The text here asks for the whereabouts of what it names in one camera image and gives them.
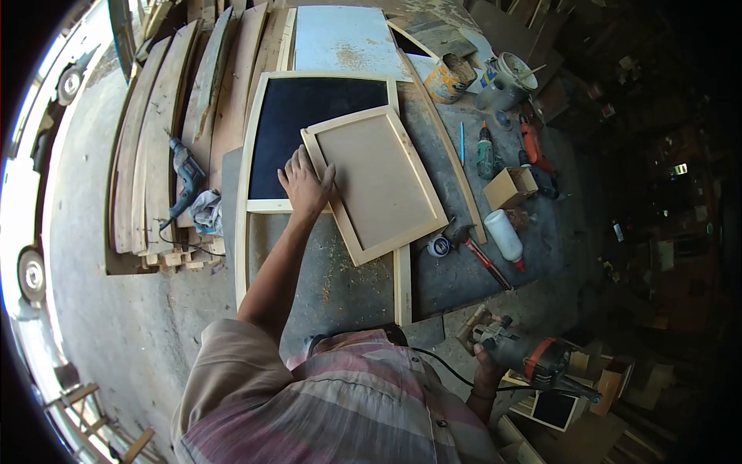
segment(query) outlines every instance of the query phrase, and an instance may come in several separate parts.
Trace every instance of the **white bottle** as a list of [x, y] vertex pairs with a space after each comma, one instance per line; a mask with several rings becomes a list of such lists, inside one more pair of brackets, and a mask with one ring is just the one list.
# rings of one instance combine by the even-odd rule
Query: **white bottle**
[[498, 209], [493, 211], [485, 218], [485, 227], [490, 231], [490, 235], [495, 239], [497, 247], [500, 248], [502, 257], [512, 261], [520, 272], [525, 272], [523, 268], [523, 243], [518, 238], [518, 234], [513, 229], [508, 215], [505, 211]]

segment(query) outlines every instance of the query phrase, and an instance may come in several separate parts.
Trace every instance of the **blue drill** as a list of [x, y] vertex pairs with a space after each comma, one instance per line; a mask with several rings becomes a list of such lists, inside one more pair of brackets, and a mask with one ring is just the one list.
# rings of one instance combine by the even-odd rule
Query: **blue drill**
[[170, 225], [170, 223], [180, 216], [187, 208], [193, 204], [198, 196], [198, 191], [206, 180], [203, 170], [196, 164], [196, 160], [191, 156], [191, 152], [176, 137], [170, 137], [170, 148], [173, 155], [173, 169], [178, 177], [183, 179], [183, 190], [178, 194], [175, 206], [170, 208], [170, 218], [160, 224], [160, 231]]

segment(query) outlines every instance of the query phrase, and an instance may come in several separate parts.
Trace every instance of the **tire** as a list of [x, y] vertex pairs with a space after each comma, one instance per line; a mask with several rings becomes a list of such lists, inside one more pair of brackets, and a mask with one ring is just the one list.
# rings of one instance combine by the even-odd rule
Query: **tire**
[[31, 304], [44, 301], [46, 297], [44, 258], [36, 250], [29, 249], [18, 260], [18, 283], [23, 296]]
[[75, 99], [77, 91], [82, 84], [82, 72], [78, 68], [72, 67], [62, 73], [59, 78], [59, 84], [56, 86], [57, 95], [59, 95], [59, 104], [67, 106]]

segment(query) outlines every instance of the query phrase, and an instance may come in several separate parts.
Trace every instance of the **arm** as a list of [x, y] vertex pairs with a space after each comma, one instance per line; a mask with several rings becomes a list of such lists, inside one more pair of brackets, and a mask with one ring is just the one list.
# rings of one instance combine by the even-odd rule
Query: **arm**
[[237, 311], [238, 321], [259, 327], [276, 346], [280, 343], [294, 302], [309, 233], [327, 205], [334, 179], [335, 166], [330, 165], [322, 183], [319, 183], [304, 145], [294, 151], [283, 170], [278, 169], [278, 180], [286, 190], [294, 212]]
[[474, 412], [482, 423], [487, 425], [490, 422], [492, 404], [497, 396], [497, 388], [502, 376], [507, 372], [507, 368], [493, 363], [490, 355], [479, 343], [474, 345], [474, 354], [479, 361], [479, 366], [476, 367], [474, 373], [474, 386], [469, 394], [469, 399], [466, 400], [466, 406]]

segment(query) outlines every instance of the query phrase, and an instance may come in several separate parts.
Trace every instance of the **workbench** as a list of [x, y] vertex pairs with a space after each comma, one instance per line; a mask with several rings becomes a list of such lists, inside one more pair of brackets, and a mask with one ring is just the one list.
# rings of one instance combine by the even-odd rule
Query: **workbench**
[[[286, 0], [287, 7], [305, 4], [346, 4], [391, 7], [385, 1], [302, 1]], [[446, 20], [476, 27], [456, 0], [436, 1], [435, 10]], [[419, 1], [392, 2], [397, 14], [423, 8]], [[411, 82], [397, 82], [400, 118], [427, 170], [446, 216], [456, 216], [446, 230], [451, 236], [460, 226], [472, 223], [459, 183], [446, 155], [441, 138], [430, 118], [422, 95]], [[493, 145], [506, 166], [519, 166], [518, 151], [522, 141], [517, 114], [510, 131], [495, 125], [490, 114], [473, 107], [473, 94], [466, 93], [452, 105], [436, 104], [449, 137], [460, 150], [459, 126], [464, 123], [464, 171], [482, 220], [491, 212], [483, 188], [487, 181], [476, 171], [476, 147], [482, 121], [493, 136]], [[237, 190], [241, 150], [223, 158], [223, 229], [227, 245], [229, 281], [234, 275], [234, 193]], [[488, 236], [481, 248], [515, 287], [535, 281], [564, 266], [558, 233], [556, 203], [534, 195], [520, 205], [532, 217], [527, 230], [520, 232], [523, 242], [525, 272], [506, 261]], [[288, 223], [288, 215], [250, 215], [249, 271], [253, 281], [269, 251]], [[410, 244], [412, 268], [413, 321], [441, 315], [481, 301], [502, 291], [489, 272], [465, 247], [436, 259], [427, 253], [431, 235]], [[283, 334], [280, 351], [283, 358], [301, 351], [309, 335], [362, 330], [394, 322], [394, 267], [392, 253], [355, 267], [332, 215], [322, 214], [312, 230], [303, 259], [294, 306]]]

